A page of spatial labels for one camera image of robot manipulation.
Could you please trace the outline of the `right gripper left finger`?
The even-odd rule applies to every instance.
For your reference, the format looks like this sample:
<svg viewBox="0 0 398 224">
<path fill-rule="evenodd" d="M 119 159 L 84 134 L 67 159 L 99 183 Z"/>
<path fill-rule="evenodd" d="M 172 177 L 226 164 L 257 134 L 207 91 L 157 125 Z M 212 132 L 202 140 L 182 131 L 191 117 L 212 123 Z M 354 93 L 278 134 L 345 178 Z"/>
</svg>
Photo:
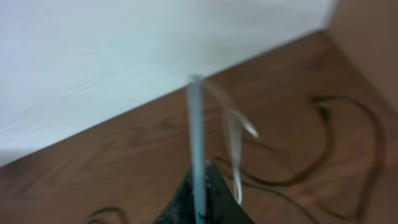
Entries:
<svg viewBox="0 0 398 224">
<path fill-rule="evenodd" d="M 195 224 L 191 169 L 185 174 L 171 201 L 152 223 Z"/>
</svg>

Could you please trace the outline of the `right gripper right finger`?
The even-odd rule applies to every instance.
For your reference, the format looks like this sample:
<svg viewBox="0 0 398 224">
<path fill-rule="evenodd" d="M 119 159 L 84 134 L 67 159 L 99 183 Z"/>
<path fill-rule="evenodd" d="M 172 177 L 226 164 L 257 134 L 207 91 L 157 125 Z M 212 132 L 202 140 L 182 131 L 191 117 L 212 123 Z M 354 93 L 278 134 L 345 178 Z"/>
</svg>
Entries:
<svg viewBox="0 0 398 224">
<path fill-rule="evenodd" d="M 235 201 L 217 166 L 206 161 L 206 222 L 209 224 L 254 224 Z"/>
</svg>

